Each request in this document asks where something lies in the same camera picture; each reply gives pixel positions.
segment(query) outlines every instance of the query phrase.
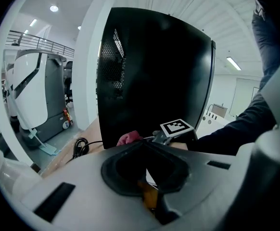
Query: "black rectangular slot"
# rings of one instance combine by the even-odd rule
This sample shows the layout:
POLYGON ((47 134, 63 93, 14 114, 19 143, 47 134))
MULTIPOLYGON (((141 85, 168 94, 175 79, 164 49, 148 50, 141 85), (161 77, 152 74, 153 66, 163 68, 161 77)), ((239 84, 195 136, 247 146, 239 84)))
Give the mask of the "black rectangular slot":
POLYGON ((75 185, 69 183, 61 183, 43 203, 36 208, 34 213, 40 218, 51 222, 58 211, 61 209, 69 195, 74 190, 75 185))
POLYGON ((216 161, 209 161, 207 165, 213 166, 213 167, 218 167, 218 168, 223 168, 223 169, 229 169, 231 164, 226 164, 226 163, 221 163, 221 162, 216 162, 216 161))

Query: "black and white tag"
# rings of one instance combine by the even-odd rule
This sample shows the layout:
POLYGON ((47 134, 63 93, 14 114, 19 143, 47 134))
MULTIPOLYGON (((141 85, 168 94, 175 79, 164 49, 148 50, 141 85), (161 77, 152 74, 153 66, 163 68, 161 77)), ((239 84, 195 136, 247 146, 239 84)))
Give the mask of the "black and white tag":
POLYGON ((187 122, 184 122, 182 119, 163 123, 160 124, 160 126, 167 137, 176 137, 194 129, 191 125, 189 125, 187 122))

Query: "pink cloth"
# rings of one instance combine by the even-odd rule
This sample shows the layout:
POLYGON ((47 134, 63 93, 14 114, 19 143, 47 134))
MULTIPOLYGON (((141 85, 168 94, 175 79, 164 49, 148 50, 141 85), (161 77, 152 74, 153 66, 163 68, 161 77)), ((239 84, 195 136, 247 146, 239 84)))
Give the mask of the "pink cloth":
POLYGON ((124 134, 118 141, 116 146, 123 145, 123 144, 130 144, 134 141, 142 140, 143 137, 139 135, 137 131, 132 131, 130 133, 124 134))

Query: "ceiling beam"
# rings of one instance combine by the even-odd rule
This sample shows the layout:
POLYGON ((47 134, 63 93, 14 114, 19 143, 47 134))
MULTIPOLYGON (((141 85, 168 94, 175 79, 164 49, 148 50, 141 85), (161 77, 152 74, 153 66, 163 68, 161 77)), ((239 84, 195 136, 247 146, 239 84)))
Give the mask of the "ceiling beam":
POLYGON ((251 31, 249 30, 247 24, 244 22, 244 20, 240 17, 240 15, 236 12, 236 10, 226 1, 226 0, 214 0, 216 3, 220 4, 220 6, 228 12, 229 16, 233 18, 233 20, 237 23, 237 25, 241 28, 244 35, 249 39, 251 45, 253 46, 255 50, 255 54, 257 58, 260 60, 260 52, 256 45, 255 38, 251 31))

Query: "gray floor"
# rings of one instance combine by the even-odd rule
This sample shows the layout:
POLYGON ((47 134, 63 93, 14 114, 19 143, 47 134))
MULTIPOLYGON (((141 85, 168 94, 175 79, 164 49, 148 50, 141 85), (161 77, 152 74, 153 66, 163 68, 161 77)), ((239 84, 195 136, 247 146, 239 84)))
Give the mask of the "gray floor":
MULTIPOLYGON (((57 151, 63 149, 64 146, 80 132, 76 123, 74 109, 69 108, 68 110, 73 118, 73 126, 69 127, 66 130, 63 130, 61 133, 55 135, 50 140, 46 141, 47 144, 57 148, 57 151)), ((48 164, 56 157, 54 155, 49 155, 38 148, 37 149, 28 148, 23 143, 19 133, 16 134, 16 137, 18 138, 19 142, 23 146, 24 151, 28 154, 28 156, 32 159, 32 161, 40 167, 41 169, 40 173, 43 172, 43 170, 48 166, 48 164)), ((5 157, 16 160, 12 152, 7 153, 5 157)))

